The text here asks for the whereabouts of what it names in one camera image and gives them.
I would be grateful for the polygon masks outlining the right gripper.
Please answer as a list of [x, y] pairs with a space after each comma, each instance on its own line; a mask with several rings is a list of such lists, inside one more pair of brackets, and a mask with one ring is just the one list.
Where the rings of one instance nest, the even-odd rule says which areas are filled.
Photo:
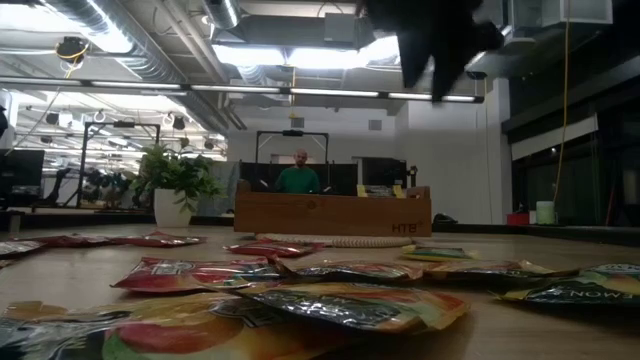
[[473, 50], [497, 50], [503, 34], [489, 20], [476, 21], [474, 13], [484, 0], [357, 0], [357, 15], [376, 29], [398, 34], [405, 88], [413, 88], [437, 44], [432, 78], [432, 101], [442, 102], [473, 58]]

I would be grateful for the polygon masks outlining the red strawberry tea packet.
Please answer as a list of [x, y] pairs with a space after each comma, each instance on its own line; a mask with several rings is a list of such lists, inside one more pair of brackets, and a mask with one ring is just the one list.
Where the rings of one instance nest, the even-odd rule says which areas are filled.
[[225, 246], [224, 249], [239, 255], [298, 258], [324, 248], [323, 244], [256, 241], [247, 244]]
[[43, 243], [37, 241], [0, 242], [0, 259], [22, 256], [29, 252], [39, 250], [43, 246]]
[[114, 245], [114, 242], [107, 237], [83, 236], [78, 234], [36, 237], [31, 238], [31, 241], [41, 243], [51, 248], [84, 248]]
[[143, 257], [113, 288], [144, 293], [177, 293], [199, 289], [239, 289], [283, 277], [284, 270], [268, 258], [191, 261]]
[[108, 237], [114, 244], [133, 245], [139, 247], [173, 248], [198, 245], [207, 242], [207, 237], [171, 235], [163, 232], [152, 232], [147, 235], [131, 235]]

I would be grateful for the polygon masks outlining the wooden tea organizer box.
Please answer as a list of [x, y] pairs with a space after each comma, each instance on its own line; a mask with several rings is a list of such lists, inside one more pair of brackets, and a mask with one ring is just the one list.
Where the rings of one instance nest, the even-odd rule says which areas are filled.
[[234, 230], [250, 233], [429, 237], [430, 189], [412, 188], [409, 198], [301, 195], [254, 192], [238, 182]]

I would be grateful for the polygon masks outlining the long linear ceiling light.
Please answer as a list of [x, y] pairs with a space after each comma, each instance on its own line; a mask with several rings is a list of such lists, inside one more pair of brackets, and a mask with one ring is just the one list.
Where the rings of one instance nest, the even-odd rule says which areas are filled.
[[39, 77], [0, 76], [0, 84], [25, 86], [53, 86], [62, 88], [99, 88], [118, 90], [140, 90], [151, 93], [168, 95], [185, 95], [187, 92], [224, 92], [260, 95], [291, 95], [291, 96], [325, 96], [349, 97], [380, 100], [408, 100], [432, 101], [433, 96], [428, 93], [385, 92], [370, 90], [344, 90], [283, 86], [244, 86], [217, 84], [187, 84], [187, 83], [149, 83], [106, 80], [58, 79]]

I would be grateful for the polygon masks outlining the yellow packets in box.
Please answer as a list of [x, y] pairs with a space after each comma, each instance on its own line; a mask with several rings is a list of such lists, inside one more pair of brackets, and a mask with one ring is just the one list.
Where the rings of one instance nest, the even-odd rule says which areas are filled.
[[407, 165], [404, 160], [393, 158], [361, 159], [361, 185], [400, 185], [407, 188]]

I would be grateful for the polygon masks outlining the person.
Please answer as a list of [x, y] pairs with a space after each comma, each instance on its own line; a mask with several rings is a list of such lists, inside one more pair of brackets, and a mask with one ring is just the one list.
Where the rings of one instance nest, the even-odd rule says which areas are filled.
[[317, 194], [320, 181], [317, 173], [307, 165], [308, 153], [298, 149], [294, 155], [294, 165], [283, 170], [276, 183], [275, 190], [287, 194]]

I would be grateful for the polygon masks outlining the pale green container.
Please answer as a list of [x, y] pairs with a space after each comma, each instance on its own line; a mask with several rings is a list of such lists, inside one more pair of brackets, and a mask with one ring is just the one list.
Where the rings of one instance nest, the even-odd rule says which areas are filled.
[[556, 223], [555, 203], [553, 201], [536, 202], [536, 223], [538, 225], [553, 225]]

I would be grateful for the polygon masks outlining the round woven placemat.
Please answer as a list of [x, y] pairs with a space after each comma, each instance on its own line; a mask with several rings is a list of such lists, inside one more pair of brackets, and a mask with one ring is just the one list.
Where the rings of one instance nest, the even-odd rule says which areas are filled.
[[277, 241], [301, 244], [322, 244], [334, 248], [395, 248], [411, 245], [410, 237], [371, 237], [345, 235], [294, 235], [294, 234], [256, 234], [261, 241]]

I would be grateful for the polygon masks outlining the green plant in white pot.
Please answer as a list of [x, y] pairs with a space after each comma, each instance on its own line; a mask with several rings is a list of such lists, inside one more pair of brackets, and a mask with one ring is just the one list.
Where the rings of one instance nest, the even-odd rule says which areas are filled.
[[200, 200], [223, 194], [220, 181], [212, 174], [215, 164], [185, 148], [176, 151], [154, 144], [142, 149], [131, 189], [141, 205], [151, 205], [158, 227], [187, 227]]

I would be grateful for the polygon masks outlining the black monitor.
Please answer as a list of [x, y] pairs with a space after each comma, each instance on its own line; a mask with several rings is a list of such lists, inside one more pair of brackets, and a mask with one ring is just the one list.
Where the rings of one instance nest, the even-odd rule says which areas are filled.
[[38, 197], [45, 152], [0, 149], [0, 195]]

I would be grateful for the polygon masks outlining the round silver air duct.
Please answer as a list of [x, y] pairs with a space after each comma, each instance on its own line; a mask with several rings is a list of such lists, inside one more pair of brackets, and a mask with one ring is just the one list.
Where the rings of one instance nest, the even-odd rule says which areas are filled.
[[242, 16], [238, 0], [202, 0], [203, 9], [209, 22], [218, 29], [236, 27]]

